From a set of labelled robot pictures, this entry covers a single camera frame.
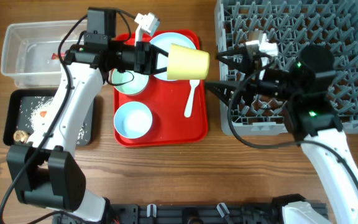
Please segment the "wooden surface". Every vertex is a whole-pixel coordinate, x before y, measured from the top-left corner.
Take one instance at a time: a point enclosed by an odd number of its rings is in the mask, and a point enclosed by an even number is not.
[[[118,7],[131,12],[154,12],[160,30],[191,29],[203,50],[215,56],[214,6],[216,0],[108,0],[108,1],[1,1],[0,61],[6,28],[18,22],[78,19],[88,6]],[[118,22],[117,33],[125,32]],[[219,80],[218,63],[211,61],[210,80]],[[0,72],[0,203],[11,177],[6,164],[8,147],[2,142],[13,81]],[[76,151],[76,160],[87,177],[87,188],[112,203],[189,204],[218,202],[269,202],[272,197],[300,193],[328,202],[321,182],[301,149],[288,147],[256,150],[245,147],[220,127],[218,99],[207,93],[209,133],[198,143],[126,149],[114,140],[112,87],[104,87],[96,120],[97,137]],[[289,134],[248,137],[259,144],[291,140]],[[358,135],[349,135],[358,165]],[[7,223],[27,223],[49,211],[18,203],[10,197],[4,214]]]

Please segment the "red tray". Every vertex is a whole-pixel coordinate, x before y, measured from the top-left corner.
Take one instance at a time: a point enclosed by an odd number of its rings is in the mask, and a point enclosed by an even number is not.
[[[190,30],[166,30],[155,33],[176,32],[187,36],[200,49],[200,40]],[[128,34],[122,34],[116,40],[125,40]],[[134,44],[135,34],[132,34],[126,44]],[[143,35],[143,41],[151,37]],[[205,104],[204,81],[195,90],[193,111],[191,116],[184,116],[187,99],[190,93],[189,81],[179,80],[167,82],[150,76],[146,89],[139,95],[127,96],[114,89],[114,113],[124,103],[139,101],[148,106],[153,114],[153,123],[147,134],[138,139],[122,137],[116,130],[114,136],[117,142],[126,147],[160,146],[180,144],[202,140],[208,132],[208,118]]]

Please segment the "orange object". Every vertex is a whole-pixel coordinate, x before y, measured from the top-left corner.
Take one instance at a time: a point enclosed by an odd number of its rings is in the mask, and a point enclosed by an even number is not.
[[[47,112],[46,112],[46,111],[41,111],[41,112],[40,112],[40,115],[41,115],[41,117],[43,117],[43,118],[44,118],[44,117],[45,117],[45,115],[47,115]]]

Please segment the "white spoon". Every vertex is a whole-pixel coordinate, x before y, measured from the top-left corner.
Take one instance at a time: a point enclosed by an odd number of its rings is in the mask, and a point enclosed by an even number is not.
[[[196,87],[200,84],[200,80],[190,80],[190,94],[189,98],[187,99],[187,104],[185,108],[185,117],[189,118],[191,116],[191,111],[193,109],[193,100],[194,100],[194,91],[196,90]]]

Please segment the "gray dish rack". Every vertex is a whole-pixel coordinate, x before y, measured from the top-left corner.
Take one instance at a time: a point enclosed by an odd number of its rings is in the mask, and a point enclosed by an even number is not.
[[[358,0],[218,0],[214,14],[220,52],[243,46],[248,33],[256,29],[278,44],[279,69],[288,70],[297,53],[309,44],[327,47],[335,56],[337,70],[328,97],[345,132],[358,134]],[[219,69],[220,80],[242,80],[247,75],[223,63]],[[248,107],[241,99],[231,112],[236,131],[245,136],[286,133],[284,103],[255,96]],[[220,112],[222,130],[230,135],[227,106],[222,102]]]

